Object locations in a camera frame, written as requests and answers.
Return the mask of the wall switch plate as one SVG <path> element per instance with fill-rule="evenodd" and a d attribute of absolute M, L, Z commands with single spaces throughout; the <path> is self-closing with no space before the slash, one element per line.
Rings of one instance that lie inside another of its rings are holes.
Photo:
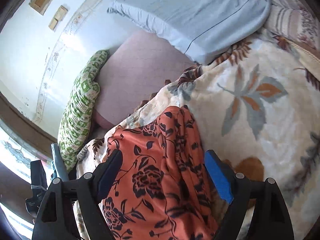
<path fill-rule="evenodd" d="M 59 22 L 61 22 L 65 18 L 65 15 L 67 14 L 67 12 L 68 12 L 68 9 L 63 5 L 61 5 L 58 8 L 55 15 L 53 16 L 50 24 L 48 25 L 49 29 L 54 31 L 57 25 L 59 24 Z"/>

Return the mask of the green patterned pillow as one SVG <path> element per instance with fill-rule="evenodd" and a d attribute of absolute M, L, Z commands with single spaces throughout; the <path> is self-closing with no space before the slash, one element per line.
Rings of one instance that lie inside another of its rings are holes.
<path fill-rule="evenodd" d="M 97 51 L 74 80 L 57 136 L 60 155 L 68 172 L 76 165 L 76 156 L 91 130 L 93 108 L 100 93 L 95 78 L 109 57 L 108 50 Z"/>

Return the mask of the light blue pillow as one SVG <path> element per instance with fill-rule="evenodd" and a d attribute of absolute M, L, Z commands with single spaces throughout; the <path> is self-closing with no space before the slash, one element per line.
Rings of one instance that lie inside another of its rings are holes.
<path fill-rule="evenodd" d="M 270 0 L 111 0 L 107 10 L 209 64 L 263 26 Z"/>

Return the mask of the wooden window frame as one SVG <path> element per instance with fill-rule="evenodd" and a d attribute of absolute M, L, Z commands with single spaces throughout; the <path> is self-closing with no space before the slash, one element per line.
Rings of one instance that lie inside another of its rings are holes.
<path fill-rule="evenodd" d="M 1 179 L 22 198 L 32 195 L 30 163 L 40 160 L 50 179 L 51 144 L 56 139 L 24 117 L 1 95 Z"/>

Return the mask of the striped floral quilt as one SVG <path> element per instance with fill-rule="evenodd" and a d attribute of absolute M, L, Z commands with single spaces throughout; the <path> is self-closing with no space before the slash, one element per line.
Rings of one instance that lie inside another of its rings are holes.
<path fill-rule="evenodd" d="M 264 39 L 297 55 L 301 50 L 319 61 L 319 20 L 305 0 L 270 0 L 271 11 L 257 31 Z"/>

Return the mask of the orange floral garment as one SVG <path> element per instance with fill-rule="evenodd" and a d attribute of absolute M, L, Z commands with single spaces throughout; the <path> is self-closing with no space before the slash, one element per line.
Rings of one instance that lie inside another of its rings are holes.
<path fill-rule="evenodd" d="M 210 182 L 199 130 L 187 106 L 168 107 L 106 141 L 123 163 L 102 211 L 115 239 L 213 239 Z"/>

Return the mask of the cream leaf pattern blanket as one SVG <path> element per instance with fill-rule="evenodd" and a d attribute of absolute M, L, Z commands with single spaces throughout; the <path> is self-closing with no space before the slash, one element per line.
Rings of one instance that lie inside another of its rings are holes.
<path fill-rule="evenodd" d="M 274 178 L 295 239 L 307 236 L 319 218 L 319 61 L 252 35 L 212 64 L 185 72 L 103 138 L 90 141 L 77 175 L 106 161 L 106 141 L 118 127 L 148 125 L 170 106 L 188 107 L 204 153 L 214 150 L 249 178 Z M 227 204 L 209 182 L 219 226 Z"/>

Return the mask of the blue folded cloth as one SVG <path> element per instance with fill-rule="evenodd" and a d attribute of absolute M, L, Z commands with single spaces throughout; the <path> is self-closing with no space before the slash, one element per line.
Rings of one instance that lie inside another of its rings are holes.
<path fill-rule="evenodd" d="M 68 172 L 67 168 L 63 162 L 63 159 L 60 154 L 60 149 L 57 143 L 51 144 L 53 161 L 51 162 L 53 173 L 51 175 L 51 180 L 55 178 L 61 178 L 62 181 L 68 181 Z"/>

